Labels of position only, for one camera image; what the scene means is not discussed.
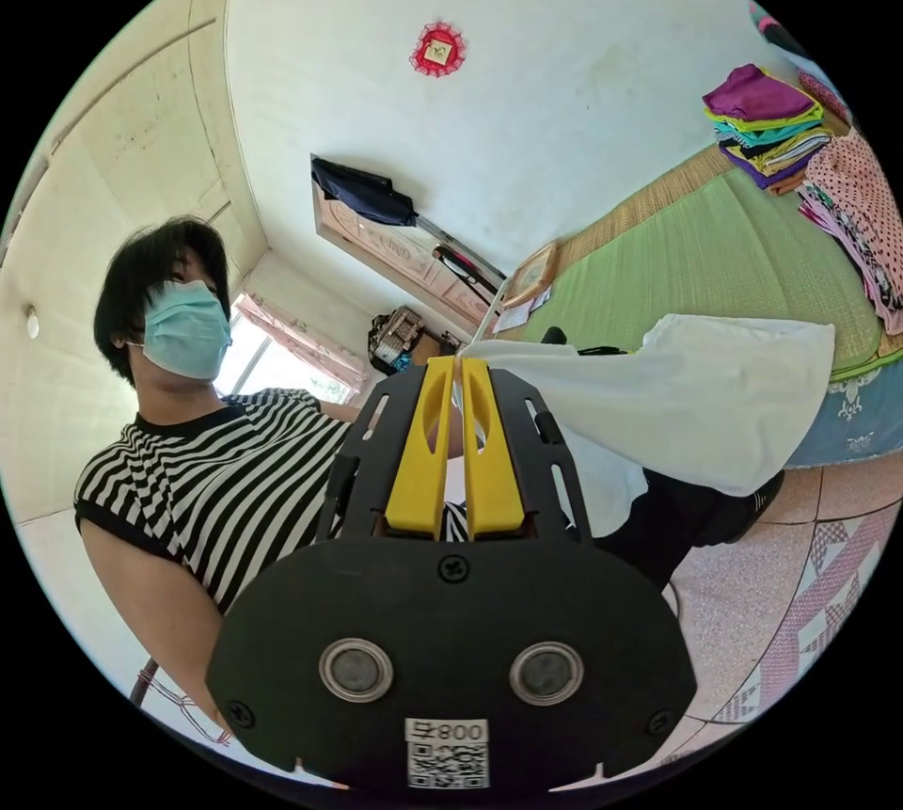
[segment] blue bedsheet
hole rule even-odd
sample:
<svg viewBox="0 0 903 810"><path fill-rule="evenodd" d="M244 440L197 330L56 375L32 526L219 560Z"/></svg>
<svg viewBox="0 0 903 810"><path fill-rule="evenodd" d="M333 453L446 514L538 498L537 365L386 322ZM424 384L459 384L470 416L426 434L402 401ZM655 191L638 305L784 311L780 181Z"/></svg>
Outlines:
<svg viewBox="0 0 903 810"><path fill-rule="evenodd" d="M840 465L903 450L903 360L830 384L790 469Z"/></svg>

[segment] striped shirt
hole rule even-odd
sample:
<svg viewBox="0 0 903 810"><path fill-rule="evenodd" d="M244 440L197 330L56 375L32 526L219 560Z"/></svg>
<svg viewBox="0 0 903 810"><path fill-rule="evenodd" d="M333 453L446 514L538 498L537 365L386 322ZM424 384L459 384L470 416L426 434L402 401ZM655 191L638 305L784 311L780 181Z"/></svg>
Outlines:
<svg viewBox="0 0 903 810"><path fill-rule="evenodd" d="M183 565L225 612L264 568L312 543L350 425L303 390L223 402L183 424L137 416L87 464L74 504L76 524L87 518ZM449 504L443 538L467 539L466 525L463 507Z"/></svg>

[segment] white cloth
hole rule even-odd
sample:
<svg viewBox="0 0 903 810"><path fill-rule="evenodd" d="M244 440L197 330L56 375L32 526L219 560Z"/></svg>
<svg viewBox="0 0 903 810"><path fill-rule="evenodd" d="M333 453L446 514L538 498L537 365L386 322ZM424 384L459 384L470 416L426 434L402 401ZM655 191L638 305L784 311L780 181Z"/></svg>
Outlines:
<svg viewBox="0 0 903 810"><path fill-rule="evenodd" d="M461 353L539 390L574 457L593 537L625 523L646 491L643 468L749 496L809 432L833 355L833 326L677 314L634 355L505 341Z"/></svg>

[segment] purple cloth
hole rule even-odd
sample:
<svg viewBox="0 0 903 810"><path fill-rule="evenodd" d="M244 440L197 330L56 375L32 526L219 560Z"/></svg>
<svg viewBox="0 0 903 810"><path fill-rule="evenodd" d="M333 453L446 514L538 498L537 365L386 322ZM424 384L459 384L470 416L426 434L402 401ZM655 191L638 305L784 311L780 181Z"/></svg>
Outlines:
<svg viewBox="0 0 903 810"><path fill-rule="evenodd" d="M812 110L815 102L804 92L766 76L755 64L737 67L703 103L719 117L752 122L796 117Z"/></svg>
<svg viewBox="0 0 903 810"><path fill-rule="evenodd" d="M804 154L796 164L791 164L790 167L785 167L784 170L779 170L770 177L763 176L749 163L749 161L738 158L735 154L731 154L726 148L718 146L718 151L720 151L732 164L742 167L755 180L755 184L760 189L768 189L769 186L773 186L781 180L786 180L787 177L792 177L798 170L802 170L812 160L813 155L818 154L823 148L824 145L819 145L817 149L810 151L808 154Z"/></svg>

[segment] blue surgical mask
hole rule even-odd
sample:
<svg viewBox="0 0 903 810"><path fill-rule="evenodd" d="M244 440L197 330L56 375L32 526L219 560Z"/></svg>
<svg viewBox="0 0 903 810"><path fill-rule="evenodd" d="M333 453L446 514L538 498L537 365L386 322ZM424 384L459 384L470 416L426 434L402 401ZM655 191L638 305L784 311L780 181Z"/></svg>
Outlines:
<svg viewBox="0 0 903 810"><path fill-rule="evenodd" d="M200 280L168 282L144 316L144 354L164 371L215 380L232 345L229 319Z"/></svg>

